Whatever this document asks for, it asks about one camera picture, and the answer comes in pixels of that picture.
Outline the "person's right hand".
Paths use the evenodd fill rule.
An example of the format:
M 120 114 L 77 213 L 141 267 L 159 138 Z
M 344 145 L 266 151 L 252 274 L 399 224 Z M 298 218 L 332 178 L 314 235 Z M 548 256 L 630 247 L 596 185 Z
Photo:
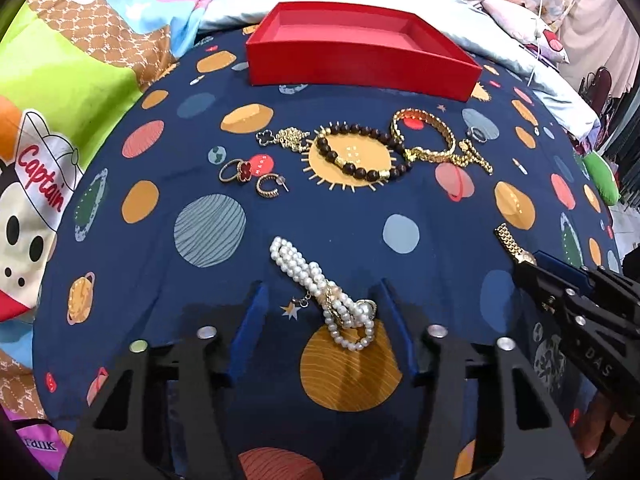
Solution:
M 591 458 L 597 453 L 605 429 L 610 428 L 616 436 L 622 436 L 633 422 L 634 416 L 618 414 L 613 403 L 597 392 L 572 430 L 579 454 Z

